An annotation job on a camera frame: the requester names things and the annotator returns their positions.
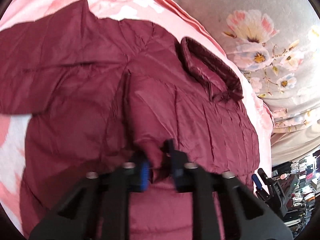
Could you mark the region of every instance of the quilted fabric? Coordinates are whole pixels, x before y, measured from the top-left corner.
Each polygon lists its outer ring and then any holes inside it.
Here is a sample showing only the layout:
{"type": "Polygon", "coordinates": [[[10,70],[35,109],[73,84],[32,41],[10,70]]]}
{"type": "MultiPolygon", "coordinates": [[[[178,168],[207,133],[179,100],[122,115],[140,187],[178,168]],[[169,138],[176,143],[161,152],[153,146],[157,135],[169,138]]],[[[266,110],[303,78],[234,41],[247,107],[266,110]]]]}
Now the quilted fabric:
{"type": "Polygon", "coordinates": [[[191,38],[148,21],[97,19],[86,0],[0,32],[0,112],[32,113],[21,185],[25,236],[88,171],[112,171],[142,149],[151,185],[132,194],[131,239],[191,239],[190,194],[161,169],[164,140],[248,187],[258,138],[239,78],[191,38]]]}

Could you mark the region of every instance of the bed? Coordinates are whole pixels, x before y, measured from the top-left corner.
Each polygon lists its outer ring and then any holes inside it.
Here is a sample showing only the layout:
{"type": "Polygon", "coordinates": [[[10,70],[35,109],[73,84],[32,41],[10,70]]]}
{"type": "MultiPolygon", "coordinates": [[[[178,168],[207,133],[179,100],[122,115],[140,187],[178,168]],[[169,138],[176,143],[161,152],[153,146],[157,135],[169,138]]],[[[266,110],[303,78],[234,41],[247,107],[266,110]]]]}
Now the bed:
{"type": "MultiPolygon", "coordinates": [[[[0,30],[34,21],[52,14],[76,0],[13,0],[0,20],[0,30]]],[[[99,18],[111,17],[151,20],[171,32],[179,41],[190,36],[220,57],[238,75],[243,87],[243,103],[259,139],[260,166],[271,174],[270,137],[273,117],[257,97],[252,85],[206,29],[172,0],[88,0],[90,10],[99,18]]],[[[20,183],[25,167],[24,138],[29,115],[0,116],[0,202],[10,220],[22,232],[20,183]]]]}

